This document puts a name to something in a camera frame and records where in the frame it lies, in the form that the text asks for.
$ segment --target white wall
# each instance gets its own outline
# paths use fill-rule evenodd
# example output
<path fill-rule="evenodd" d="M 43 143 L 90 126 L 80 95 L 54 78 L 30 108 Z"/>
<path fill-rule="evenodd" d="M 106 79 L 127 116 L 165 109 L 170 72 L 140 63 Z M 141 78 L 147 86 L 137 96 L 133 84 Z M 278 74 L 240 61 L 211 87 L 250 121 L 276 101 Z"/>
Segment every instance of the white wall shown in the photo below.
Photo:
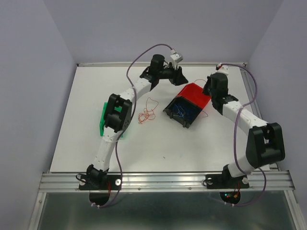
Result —
<path fill-rule="evenodd" d="M 236 62 L 250 58 L 282 0 L 44 2 L 77 63 L 132 61 L 157 43 L 189 62 Z M 156 52 L 168 55 L 165 48 Z"/>
<path fill-rule="evenodd" d="M 75 69 L 42 0 L 0 1 L 0 229 L 27 229 Z"/>
<path fill-rule="evenodd" d="M 249 61 L 263 118 L 283 127 L 296 197 L 307 219 L 307 1 L 285 0 Z"/>

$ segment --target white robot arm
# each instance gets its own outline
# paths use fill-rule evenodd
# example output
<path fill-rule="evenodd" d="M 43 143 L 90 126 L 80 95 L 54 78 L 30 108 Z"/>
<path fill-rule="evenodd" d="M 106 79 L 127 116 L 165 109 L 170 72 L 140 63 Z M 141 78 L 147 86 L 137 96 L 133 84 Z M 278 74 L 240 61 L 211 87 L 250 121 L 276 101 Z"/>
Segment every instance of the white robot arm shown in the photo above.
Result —
<path fill-rule="evenodd" d="M 150 66 L 144 70 L 140 79 L 134 84 L 134 89 L 129 88 L 119 95 L 110 95 L 104 114 L 104 135 L 98 154 L 86 170 L 86 181 L 95 184 L 98 188 L 105 183 L 112 152 L 118 138 L 131 122 L 132 106 L 135 101 L 151 91 L 161 79 L 169 79 L 176 86 L 188 83 L 182 74 L 182 68 L 177 66 L 182 56 L 171 50 L 171 59 L 168 66 L 164 66 L 164 56 L 154 55 Z M 121 111 L 115 110 L 115 107 L 121 107 Z"/>
<path fill-rule="evenodd" d="M 242 107 L 238 99 L 228 94 L 228 66 L 221 66 L 208 77 L 203 94 L 211 96 L 213 107 L 236 123 L 248 136 L 245 156 L 224 166 L 221 174 L 206 175 L 207 188 L 234 188 L 246 174 L 285 158 L 283 134 L 277 123 L 269 124 Z"/>

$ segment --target white table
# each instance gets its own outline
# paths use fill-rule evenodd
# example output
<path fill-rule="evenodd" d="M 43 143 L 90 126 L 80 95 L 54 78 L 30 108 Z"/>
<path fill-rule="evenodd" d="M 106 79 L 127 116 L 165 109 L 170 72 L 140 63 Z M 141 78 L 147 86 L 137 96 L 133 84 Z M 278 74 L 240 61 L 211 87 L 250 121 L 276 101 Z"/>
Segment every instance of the white table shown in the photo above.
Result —
<path fill-rule="evenodd" d="M 101 137 L 99 122 L 104 102 L 110 94 L 120 94 L 130 84 L 126 79 L 127 67 L 78 67 L 73 81 L 58 143 L 50 172 L 84 172 L 97 154 Z M 144 67 L 133 67 L 130 76 L 135 82 Z M 214 72 L 214 67 L 183 67 L 189 82 L 205 79 Z M 242 104 L 248 95 L 239 68 L 230 68 L 229 93 Z M 204 81 L 196 82 L 204 86 Z M 234 161 L 234 124 L 221 116 L 209 102 L 190 128 L 170 119 L 163 109 L 184 86 L 174 86 L 161 80 L 158 86 L 139 99 L 136 114 L 119 141 L 118 152 L 124 172 L 196 172 L 221 171 L 223 166 Z M 138 124 L 138 114 L 143 111 L 148 97 L 159 102 L 156 118 Z M 149 100 L 148 107 L 155 106 Z M 238 130 L 238 156 L 245 154 L 247 136 Z M 110 172 L 119 167 L 113 153 Z"/>

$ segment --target cable connector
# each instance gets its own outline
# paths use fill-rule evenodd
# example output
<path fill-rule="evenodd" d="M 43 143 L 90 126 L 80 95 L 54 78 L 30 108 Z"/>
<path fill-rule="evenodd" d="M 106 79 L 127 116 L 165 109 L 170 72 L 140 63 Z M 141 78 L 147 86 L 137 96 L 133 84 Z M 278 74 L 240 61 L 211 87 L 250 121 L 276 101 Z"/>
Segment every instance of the cable connector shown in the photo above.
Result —
<path fill-rule="evenodd" d="M 222 66 L 222 62 L 216 65 L 215 70 L 219 70 L 221 66 Z"/>
<path fill-rule="evenodd" d="M 218 65 L 216 65 L 215 69 L 217 70 L 217 73 L 223 73 L 226 76 L 228 76 L 229 72 L 229 66 L 227 65 L 223 65 L 222 63 L 219 63 Z"/>
<path fill-rule="evenodd" d="M 183 60 L 183 57 L 180 53 L 177 53 L 174 49 L 172 49 L 171 59 L 174 69 L 177 69 L 177 64 Z"/>

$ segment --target black joint motor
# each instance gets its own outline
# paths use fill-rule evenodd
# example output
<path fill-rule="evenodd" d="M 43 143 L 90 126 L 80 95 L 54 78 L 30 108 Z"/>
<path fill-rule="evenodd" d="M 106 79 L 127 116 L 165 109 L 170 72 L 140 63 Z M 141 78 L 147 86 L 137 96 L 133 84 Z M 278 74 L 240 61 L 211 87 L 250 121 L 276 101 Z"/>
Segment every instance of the black joint motor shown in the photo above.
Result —
<path fill-rule="evenodd" d="M 223 73 L 214 73 L 207 77 L 202 93 L 211 96 L 214 109 L 223 115 L 223 105 L 238 99 L 228 94 L 228 78 Z"/>
<path fill-rule="evenodd" d="M 94 166 L 91 164 L 86 169 L 86 176 L 87 179 L 90 180 L 89 182 L 91 184 L 94 184 L 97 187 L 102 187 L 107 180 L 107 171 L 97 170 L 94 168 Z"/>
<path fill-rule="evenodd" d="M 151 84 L 152 90 L 160 79 L 169 79 L 173 85 L 182 85 L 188 83 L 188 80 L 182 73 L 182 68 L 174 69 L 172 63 L 164 65 L 165 58 L 160 54 L 155 54 L 150 62 L 150 66 L 147 67 L 140 75 L 140 78 L 147 79 Z"/>
<path fill-rule="evenodd" d="M 282 161 L 285 158 L 285 151 L 281 126 L 271 123 L 251 128 L 248 132 L 246 158 L 255 169 Z"/>
<path fill-rule="evenodd" d="M 112 94 L 109 97 L 104 115 L 105 127 L 114 129 L 114 132 L 126 130 L 131 122 L 132 102 Z"/>

